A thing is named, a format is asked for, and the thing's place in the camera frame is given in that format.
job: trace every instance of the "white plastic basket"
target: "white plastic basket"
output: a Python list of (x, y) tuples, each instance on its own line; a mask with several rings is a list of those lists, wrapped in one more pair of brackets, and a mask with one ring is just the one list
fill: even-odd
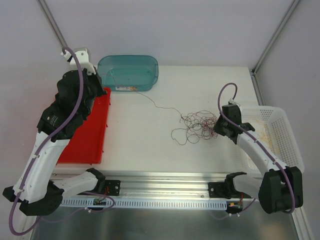
[[(284, 110), (272, 106), (241, 106), (243, 123), (250, 123), (262, 141), (289, 167), (297, 166), (303, 173), (305, 166), (298, 145)], [(249, 172), (259, 173), (257, 166), (242, 151), (242, 159)]]

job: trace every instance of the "red plastic bin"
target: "red plastic bin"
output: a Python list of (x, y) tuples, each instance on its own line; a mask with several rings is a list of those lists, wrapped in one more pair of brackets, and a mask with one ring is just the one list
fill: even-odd
[(95, 99), (91, 114), (75, 131), (58, 160), (59, 164), (101, 163), (111, 95), (109, 87), (104, 90), (107, 94)]

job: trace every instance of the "purple cable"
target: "purple cable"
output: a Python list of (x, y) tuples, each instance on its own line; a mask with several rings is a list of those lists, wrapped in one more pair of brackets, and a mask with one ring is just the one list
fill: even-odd
[[(89, 192), (89, 191), (85, 191), (84, 192), (85, 194), (88, 194), (88, 195), (94, 195), (94, 196), (100, 196), (100, 197), (105, 197), (107, 199), (110, 199), (112, 201), (112, 205), (111, 206), (108, 206), (108, 207), (105, 207), (103, 208), (102, 210), (90, 210), (91, 213), (103, 213), (109, 209), (111, 209), (115, 204), (116, 204), (116, 201), (110, 197), (110, 196), (106, 196), (106, 195), (102, 195), (102, 194), (97, 194), (97, 193), (92, 193), (92, 192)], [(77, 212), (80, 212), (81, 210), (86, 210), (86, 208), (82, 207), (82, 208), (78, 208), (77, 210), (75, 210), (74, 212), (70, 213), (67, 217), (63, 218), (63, 219), (60, 219), (60, 220), (55, 220), (55, 221), (51, 221), (51, 220), (47, 220), (45, 218), (41, 218), (42, 221), (46, 222), (46, 223), (50, 223), (50, 224), (57, 224), (57, 223), (61, 223), (61, 222), (64, 222), (65, 220), (68, 220), (69, 218), (71, 218), (74, 214), (76, 214)]]
[(233, 126), (237, 127), (238, 129), (240, 129), (242, 132), (244, 132), (245, 134), (247, 134), (252, 140), (254, 140), (259, 146), (260, 148), (264, 151), (264, 153), (271, 159), (271, 161), (273, 162), (273, 164), (275, 164), (281, 171), (281, 173), (283, 174), (284, 176), (284, 179), (285, 179), (285, 182), (289, 188), (289, 192), (290, 192), (290, 195), (291, 195), (291, 201), (292, 201), (292, 204), (291, 204), (291, 209), (290, 211), (284, 211), (284, 213), (287, 213), (287, 214), (291, 214), (294, 212), (295, 210), (295, 207), (296, 207), (296, 201), (295, 201), (295, 195), (294, 195), (294, 191), (292, 189), (292, 186), (291, 186), (291, 183), (289, 181), (289, 178), (288, 178), (288, 175), (286, 174), (285, 170), (281, 167), (281, 165), (274, 159), (274, 157), (269, 153), (269, 151), (265, 148), (265, 146), (263, 146), (263, 144), (261, 142), (258, 141), (258, 139), (256, 139), (252, 134), (250, 134), (247, 130), (243, 129), (241, 126), (235, 124), (233, 121), (231, 121), (229, 118), (227, 118), (227, 116), (222, 112), (221, 110), (221, 107), (220, 107), (220, 98), (221, 98), (221, 95), (223, 93), (223, 91), (225, 90), (225, 88), (229, 85), (233, 85), (235, 86), (235, 92), (234, 92), (234, 96), (233, 96), (233, 100), (235, 99), (236, 95), (237, 95), (237, 92), (238, 92), (238, 86), (233, 83), (233, 82), (229, 82), (227, 83), (226, 85), (223, 86), (223, 88), (221, 89), (220, 93), (219, 93), (219, 96), (218, 96), (218, 109), (219, 109), (219, 112), (221, 114), (221, 116), (230, 124), (232, 124)]
[[(81, 66), (80, 66), (80, 63), (79, 63), (79, 60), (76, 56), (76, 54), (69, 48), (69, 47), (63, 47), (62, 48), (62, 52), (63, 54), (66, 54), (66, 50), (72, 55), (74, 61), (75, 61), (75, 64), (76, 64), (76, 68), (78, 70), (78, 73), (79, 73), (79, 95), (78, 95), (78, 99), (76, 100), (76, 104), (72, 110), (72, 112), (70, 113), (70, 115), (68, 116), (68, 118), (61, 124), (61, 126), (59, 126), (54, 132), (52, 132), (49, 136), (46, 137), (45, 140), (43, 140), (43, 142), (40, 144), (40, 146), (37, 148), (37, 150), (35, 151), (34, 155), (39, 155), (41, 149), (45, 146), (45, 144), (54, 136), (56, 135), (58, 132), (60, 132), (70, 121), (71, 119), (75, 116), (79, 106), (80, 106), (80, 103), (81, 103), (81, 100), (82, 100), (82, 96), (83, 96), (83, 93), (84, 93), (84, 77), (82, 75), (82, 71), (81, 71)], [(23, 190), (24, 186), (25, 186), (25, 183), (26, 183), (26, 180), (27, 180), (27, 177), (31, 171), (31, 168), (32, 166), (34, 165), (35, 161), (36, 161), (36, 157), (32, 158), (28, 167), (26, 168), (25, 170), (25, 173), (22, 177), (22, 181), (21, 181), (21, 184), (20, 184), (20, 187), (19, 189), (20, 190)], [(9, 228), (10, 228), (10, 231), (13, 235), (16, 235), (16, 236), (22, 236), (22, 235), (25, 235), (27, 234), (28, 232), (30, 232), (36, 225), (37, 223), (39, 222), (40, 220), (40, 216), (36, 218), (34, 224), (26, 231), (23, 231), (23, 232), (17, 232), (15, 229), (14, 229), (14, 224), (13, 224), (13, 218), (14, 218), (14, 213), (15, 213), (15, 209), (16, 209), (16, 206), (17, 206), (17, 203), (18, 203), (18, 200), (20, 198), (20, 195), (21, 195), (21, 191), (18, 192), (18, 194), (16, 195), (14, 201), (13, 201), (13, 204), (12, 204), (12, 208), (11, 208), (11, 211), (10, 211), (10, 215), (9, 215)]]
[[(249, 208), (251, 208), (251, 206), (253, 206), (254, 205), (254, 202), (256, 201), (256, 199), (254, 198), (253, 200), (252, 200), (252, 202), (250, 202), (250, 204), (248, 205), (248, 206), (246, 206), (241, 212), (239, 212), (239, 214), (242, 214), (242, 213), (244, 213), (245, 211), (247, 211)], [(237, 216), (237, 214), (231, 214), (231, 215), (226, 215), (226, 216), (223, 216), (223, 217), (216, 217), (216, 216), (214, 216), (213, 215), (213, 213), (211, 212), (211, 216), (214, 218), (214, 219), (216, 219), (216, 220), (224, 220), (224, 219), (227, 219), (228, 217), (232, 217), (232, 216)]]

